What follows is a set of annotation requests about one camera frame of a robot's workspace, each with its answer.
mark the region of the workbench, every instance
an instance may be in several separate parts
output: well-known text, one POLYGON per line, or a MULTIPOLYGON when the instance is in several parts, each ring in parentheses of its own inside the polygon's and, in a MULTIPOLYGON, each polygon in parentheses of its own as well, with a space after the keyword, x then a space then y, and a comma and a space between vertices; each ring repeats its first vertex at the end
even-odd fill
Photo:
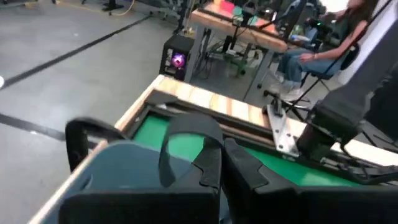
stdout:
MULTIPOLYGON (((262 134, 270 130, 270 124, 268 117, 262 114, 261 108, 162 75, 159 75, 147 87, 115 124, 115 127, 125 132, 134 142, 159 151, 170 117, 189 112, 212 115, 220 123, 225 136, 235 138, 238 144, 244 146, 250 154, 262 161, 264 165, 297 185, 358 185, 333 174, 283 159, 268 152, 265 153, 262 145, 272 146, 273 140, 272 138, 265 138, 265 134, 262 134), (159 94, 172 96, 175 98, 175 103, 150 106, 149 101, 162 100, 159 94)), ((296 137, 301 135, 306 126, 305 123, 294 119, 288 119, 288 125, 291 133, 296 137)), ((83 172, 94 155, 99 153, 106 145, 107 142, 105 141, 97 145, 30 223, 40 223, 53 208, 57 207, 60 197, 70 188, 76 177, 83 172)), ((192 161, 200 152, 202 145, 203 138, 180 136, 173 141, 172 146, 169 147, 169 152, 175 157, 192 161)), ((359 141, 352 140, 346 145, 346 149, 354 157, 372 164, 398 165, 397 154, 359 141)), ((332 150, 339 152, 339 145, 335 144, 332 150)))
MULTIPOLYGON (((203 9, 215 14, 219 14, 228 19, 232 19, 234 17, 231 12, 223 10, 220 5, 217 5, 213 2, 209 2, 208 4, 203 6, 203 9)), ((184 81, 187 83, 189 83, 192 78, 195 65, 197 65, 197 67, 200 67, 201 61, 204 59, 204 54, 201 55, 201 58, 198 57, 200 55, 200 52, 206 51, 208 46, 210 35, 206 35, 205 31, 213 30, 221 32, 225 35, 233 36, 236 30, 236 26, 232 25, 230 21, 220 19, 205 12, 201 12, 201 10, 199 9, 196 9, 191 13, 191 21, 197 25, 197 31, 195 43, 191 49, 191 56, 188 61, 187 71, 184 78, 184 81)), ((263 24, 268 23, 269 21, 257 17, 254 21, 254 24, 252 25, 259 27, 263 24)), ((263 30, 273 33, 274 35, 278 35, 274 24, 263 28, 263 30)), ((239 40, 245 41, 249 44, 258 45, 264 49, 268 49, 266 54, 263 55, 261 64, 257 69, 256 75, 250 84, 248 90, 248 94, 250 94, 256 88, 262 76, 267 72, 267 69, 271 64, 273 53, 285 52, 288 49, 288 45, 283 40, 245 27, 238 28, 237 34, 239 35, 239 40)))

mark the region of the computer tower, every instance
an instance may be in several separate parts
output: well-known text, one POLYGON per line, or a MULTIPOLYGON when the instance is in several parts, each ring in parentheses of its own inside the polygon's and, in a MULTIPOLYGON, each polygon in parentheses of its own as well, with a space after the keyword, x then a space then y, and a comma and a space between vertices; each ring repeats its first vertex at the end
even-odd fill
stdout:
POLYGON ((171 36, 163 46, 159 74, 183 80, 194 40, 178 34, 171 36))

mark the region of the office chair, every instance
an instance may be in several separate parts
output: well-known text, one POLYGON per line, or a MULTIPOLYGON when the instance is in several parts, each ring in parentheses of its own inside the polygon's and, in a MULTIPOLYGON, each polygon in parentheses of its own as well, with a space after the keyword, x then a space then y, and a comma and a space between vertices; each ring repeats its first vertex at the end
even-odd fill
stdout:
MULTIPOLYGON (((344 59, 343 63, 341 64, 340 71, 347 69, 355 61, 358 54, 359 54, 359 45, 355 44, 350 48, 346 58, 344 59)), ((303 93, 302 96, 305 96, 309 91, 311 91, 311 89, 318 82, 321 82, 322 85, 325 86, 328 91, 330 91, 330 89, 327 87, 327 85, 323 81, 331 79, 333 77, 333 75, 325 75, 322 72, 308 71, 301 81, 301 87, 304 86, 304 83, 307 80, 309 75, 311 75, 313 77, 317 77, 317 80, 310 86, 310 88, 305 90, 305 92, 303 93)), ((266 92, 266 91, 264 92, 264 96, 267 96, 268 94, 269 94, 268 92, 266 92)), ((294 103, 295 102, 283 102, 285 108, 292 106, 294 103)), ((301 121, 304 121, 304 118, 301 116, 301 114, 298 112, 298 110, 310 111, 311 108, 309 108, 307 106, 302 106, 302 105, 296 104, 296 105, 294 105, 294 107, 291 110, 294 113, 294 115, 296 115, 301 121)))

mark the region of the blue jeans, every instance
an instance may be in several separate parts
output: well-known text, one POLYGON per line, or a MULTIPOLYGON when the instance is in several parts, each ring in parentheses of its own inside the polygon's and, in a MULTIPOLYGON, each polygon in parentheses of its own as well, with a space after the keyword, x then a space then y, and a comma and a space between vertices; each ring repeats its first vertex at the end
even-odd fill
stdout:
MULTIPOLYGON (((292 49, 283 54, 279 62, 278 71, 284 74, 285 80, 290 81, 294 87, 299 87, 302 79, 302 72, 314 71, 323 73, 334 60, 320 59, 309 62, 301 62, 302 53, 312 53, 307 49, 292 49)), ((333 76, 341 67, 341 60, 336 62, 327 72, 333 76)))

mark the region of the black floor line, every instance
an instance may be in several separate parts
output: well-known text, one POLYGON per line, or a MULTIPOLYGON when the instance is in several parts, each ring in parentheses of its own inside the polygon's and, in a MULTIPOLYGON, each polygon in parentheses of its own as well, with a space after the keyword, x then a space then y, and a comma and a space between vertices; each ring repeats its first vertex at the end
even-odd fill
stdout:
MULTIPOLYGON (((28 132, 35 131, 37 133, 56 139, 58 141, 65 141, 65 133, 61 131, 41 126, 38 124, 34 124, 29 121, 24 121, 18 118, 13 118, 12 116, 4 115, 1 113, 0 113, 0 123, 28 132)), ((91 141, 88 142, 88 147, 90 149, 94 149, 96 145, 97 143, 95 142, 91 141)))
POLYGON ((52 59, 52 60, 50 60, 48 62, 45 62, 45 63, 43 63, 41 65, 38 65, 38 66, 36 66, 34 68, 31 68, 30 70, 22 72, 21 74, 16 75, 16 76, 14 76, 12 78, 8 78, 7 80, 5 80, 4 85, 2 86, 2 88, 0 88, 0 90, 3 90, 5 88, 7 88, 7 87, 10 87, 11 85, 13 85, 15 83, 18 83, 18 82, 20 82, 20 81, 22 81, 22 80, 24 80, 26 78, 29 78, 30 76, 32 76, 33 74, 36 74, 37 72, 40 72, 40 71, 42 71, 42 70, 44 70, 46 68, 49 68, 52 65, 55 65, 56 63, 59 63, 59 62, 65 60, 67 58, 70 58, 70 57, 72 57, 72 56, 74 56, 74 55, 76 55, 76 54, 78 54, 78 53, 80 53, 80 52, 82 52, 82 51, 84 51, 84 50, 96 45, 96 44, 99 44, 102 41, 112 37, 115 34, 118 34, 120 32, 123 32, 123 31, 127 30, 127 29, 130 29, 131 27, 133 27, 135 25, 138 25, 141 22, 144 22, 145 20, 149 19, 150 17, 151 17, 151 15, 146 16, 146 17, 144 17, 144 18, 142 18, 142 19, 140 19, 140 20, 138 20, 136 22, 133 22, 132 24, 129 24, 129 25, 125 26, 125 27, 122 27, 122 28, 110 33, 110 34, 106 34, 105 36, 100 37, 99 39, 96 39, 96 40, 94 40, 94 41, 92 41, 92 42, 90 42, 88 44, 85 44, 85 45, 83 45, 83 46, 81 46, 81 47, 79 47, 79 48, 77 48, 75 50, 72 50, 72 51, 70 51, 70 52, 68 52, 66 54, 63 54, 63 55, 61 55, 59 57, 56 57, 56 58, 54 58, 54 59, 52 59))

